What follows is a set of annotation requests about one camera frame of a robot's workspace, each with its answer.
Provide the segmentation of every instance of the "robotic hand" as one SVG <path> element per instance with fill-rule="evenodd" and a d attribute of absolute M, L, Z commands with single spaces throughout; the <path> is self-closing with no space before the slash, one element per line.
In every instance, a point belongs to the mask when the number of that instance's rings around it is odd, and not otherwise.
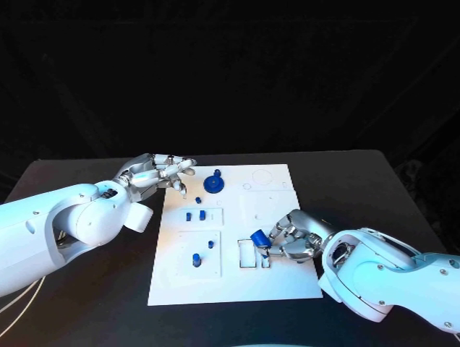
<path fill-rule="evenodd" d="M 186 195 L 178 173 L 193 159 L 144 154 L 111 181 L 77 184 L 0 205 L 0 296 L 26 287 L 82 253 L 108 243 L 125 226 L 141 233 L 152 210 L 138 201 L 157 188 Z"/>
<path fill-rule="evenodd" d="M 281 233 L 284 244 L 274 245 Z M 301 210 L 287 214 L 268 236 L 256 231 L 250 238 L 263 257 L 304 262 L 323 255 L 318 285 L 359 316 L 380 322 L 399 305 L 460 335 L 460 256 L 421 254 L 369 228 L 337 231 Z"/>

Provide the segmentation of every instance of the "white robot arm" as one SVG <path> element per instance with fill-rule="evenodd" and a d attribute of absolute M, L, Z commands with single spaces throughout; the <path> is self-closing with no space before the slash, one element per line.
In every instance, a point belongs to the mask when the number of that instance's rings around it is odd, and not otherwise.
<path fill-rule="evenodd" d="M 284 241 L 274 245 L 281 233 Z M 323 255 L 318 285 L 359 316 L 380 322 L 399 305 L 460 335 L 460 256 L 421 254 L 369 228 L 336 231 L 301 210 L 287 214 L 268 236 L 256 231 L 250 238 L 263 257 L 304 262 Z"/>
<path fill-rule="evenodd" d="M 108 243 L 122 226 L 141 233 L 152 211 L 138 201 L 157 188 L 173 187 L 186 195 L 178 173 L 194 175 L 194 165 L 187 158 L 144 154 L 112 180 L 0 205 L 0 296 Z"/>

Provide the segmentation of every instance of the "white board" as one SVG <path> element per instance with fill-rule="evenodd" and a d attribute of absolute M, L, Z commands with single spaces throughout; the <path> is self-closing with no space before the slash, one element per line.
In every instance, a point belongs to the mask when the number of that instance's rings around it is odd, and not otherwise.
<path fill-rule="evenodd" d="M 225 188 L 210 194 L 203 181 L 216 168 Z M 262 261 L 249 242 L 242 241 L 258 229 L 268 234 L 284 215 L 299 208 L 287 165 L 194 169 L 194 176 L 183 175 L 186 199 L 176 190 L 165 191 L 148 305 L 321 298 L 312 261 Z M 199 267 L 193 266 L 194 253 L 201 257 Z"/>

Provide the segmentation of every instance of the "small blue block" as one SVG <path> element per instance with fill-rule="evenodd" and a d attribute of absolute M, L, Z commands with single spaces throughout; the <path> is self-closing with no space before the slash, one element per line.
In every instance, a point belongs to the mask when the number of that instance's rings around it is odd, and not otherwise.
<path fill-rule="evenodd" d="M 199 267 L 201 265 L 201 258 L 200 258 L 200 254 L 194 253 L 193 254 L 193 266 Z"/>

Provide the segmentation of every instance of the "black table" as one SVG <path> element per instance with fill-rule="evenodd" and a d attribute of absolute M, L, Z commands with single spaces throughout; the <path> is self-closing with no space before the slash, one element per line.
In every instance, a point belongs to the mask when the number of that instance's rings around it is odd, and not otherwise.
<path fill-rule="evenodd" d="M 199 165 L 288 164 L 305 211 L 315 211 L 341 226 L 380 230 L 422 252 L 444 252 L 380 152 L 194 158 Z M 39 160 L 28 166 L 8 201 L 109 179 L 125 161 Z M 324 299 L 148 307 L 163 201 L 161 191 L 145 201 L 155 214 L 142 234 L 124 230 L 109 244 L 47 276 L 0 346 L 458 346 L 451 334 L 400 307 L 373 323 L 327 295 Z M 0 298 L 0 307 L 13 297 Z M 28 297 L 1 314 L 0 332 Z"/>

